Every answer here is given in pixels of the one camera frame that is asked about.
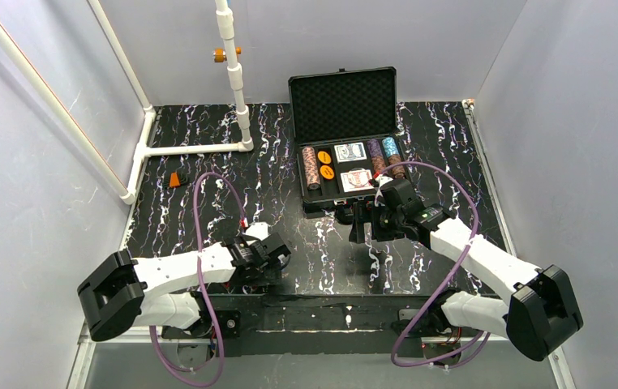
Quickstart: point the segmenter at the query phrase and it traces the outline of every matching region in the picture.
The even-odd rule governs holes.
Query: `stack of poker chips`
[[[302,159],[304,160],[304,177],[307,179],[307,188],[309,188],[309,190],[319,189],[321,187],[319,181],[319,165],[316,163],[314,148],[303,148]]]
[[[383,139],[383,148],[385,149],[385,156],[388,157],[388,163],[394,165],[402,162],[402,157],[400,156],[400,153],[397,152],[395,139],[390,137]],[[397,166],[391,170],[391,173],[395,178],[404,178],[405,168],[402,166]]]
[[[371,154],[371,163],[374,165],[374,173],[380,173],[387,165],[385,164],[383,153],[380,152],[378,139],[369,140],[367,146],[369,147],[369,154]]]

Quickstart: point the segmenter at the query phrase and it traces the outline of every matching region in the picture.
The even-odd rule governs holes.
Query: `blue poker chip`
[[[397,145],[395,144],[395,139],[391,137],[383,139],[383,148],[385,149],[386,157],[400,155],[400,153],[397,151]]]

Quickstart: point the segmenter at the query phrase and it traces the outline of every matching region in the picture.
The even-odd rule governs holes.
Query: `orange poker chip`
[[[317,154],[316,157],[319,158],[322,164],[327,164],[327,165],[330,164],[330,161],[331,161],[330,154],[328,154],[327,152],[319,152],[319,154]]]
[[[324,176],[324,178],[327,180],[332,180],[335,177],[335,172],[333,172],[333,170],[330,169],[330,166],[326,166],[326,165],[321,166],[320,172],[321,172],[321,175]]]

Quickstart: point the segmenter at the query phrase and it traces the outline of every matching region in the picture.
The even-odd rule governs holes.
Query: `white pvc pipe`
[[[242,152],[242,142],[228,144],[198,144],[195,146],[155,147],[144,149],[145,156],[179,156],[182,154],[206,154],[210,152]]]
[[[244,102],[242,94],[242,65],[238,62],[237,50],[235,48],[235,31],[233,28],[233,12],[228,7],[228,0],[216,0],[216,18],[218,20],[218,31],[223,39],[225,57],[228,61],[228,78],[230,87],[235,95],[235,113],[238,117],[238,125],[242,132],[242,145],[240,151],[248,152],[254,144],[249,133],[249,109]]]
[[[145,111],[153,109],[152,103],[149,102],[147,95],[144,93],[144,89],[142,88],[142,84],[139,83],[137,79],[137,75],[135,71],[132,69],[132,65],[130,65],[130,61],[127,60],[127,56],[125,55],[125,51],[123,51],[122,46],[120,45],[120,41],[118,41],[118,37],[115,35],[115,31],[113,27],[111,27],[111,23],[109,19],[106,17],[106,13],[104,12],[104,8],[101,7],[101,3],[99,0],[87,0],[89,6],[94,11],[94,15],[97,17],[99,24],[101,25],[101,29],[104,30],[104,34],[106,34],[106,38],[109,40],[111,44],[111,48],[113,48],[118,61],[120,62],[123,70],[125,71],[125,75],[127,75],[127,79],[130,80],[130,85],[135,90],[135,94],[139,99],[142,108]]]
[[[55,113],[58,120],[66,127],[67,134],[84,152],[84,155],[89,159],[97,172],[122,199],[129,198],[130,193],[122,184],[120,178],[118,178],[104,157],[101,156],[97,148],[94,147],[92,142],[87,138],[87,135],[82,131],[75,119],[70,115],[66,107],[36,71],[27,57],[25,57],[25,54],[20,50],[20,47],[18,47],[15,41],[13,41],[13,38],[8,34],[2,24],[0,24],[0,46],[17,66],[20,73],[23,74],[34,90]]]
[[[144,160],[146,160],[146,156],[144,155],[144,150],[147,148],[147,141],[149,139],[149,132],[152,129],[152,124],[154,123],[154,118],[156,117],[156,112],[154,112],[154,108],[149,109],[144,114],[144,123],[142,124],[142,132],[139,134],[139,141],[137,142],[137,146],[135,147],[135,154],[132,157],[132,170],[130,171],[130,180],[127,182],[127,191],[130,193],[131,197],[127,200],[130,200],[128,204],[132,204],[137,199],[137,190],[139,189],[137,186],[139,185],[139,175],[141,174],[142,164]]]

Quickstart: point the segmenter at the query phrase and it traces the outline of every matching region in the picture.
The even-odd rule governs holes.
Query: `orange object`
[[[242,54],[242,47],[236,47],[235,52],[237,52],[238,55]],[[223,50],[223,48],[216,47],[213,50],[213,61],[214,62],[219,63],[219,62],[223,62],[227,60],[228,60],[228,57],[225,55],[225,50]]]
[[[322,164],[330,164],[330,154],[328,154],[327,152],[319,152],[319,154],[317,154],[316,156],[319,158]]]
[[[327,165],[321,166],[320,172],[321,172],[321,175],[324,176],[324,178],[327,180],[332,180],[335,177],[335,172],[333,172],[330,166],[327,166]]]
[[[170,183],[168,184],[168,186],[170,186],[171,188],[175,188],[182,185],[180,183],[180,177],[178,177],[178,174],[175,172],[172,172],[170,174]]]

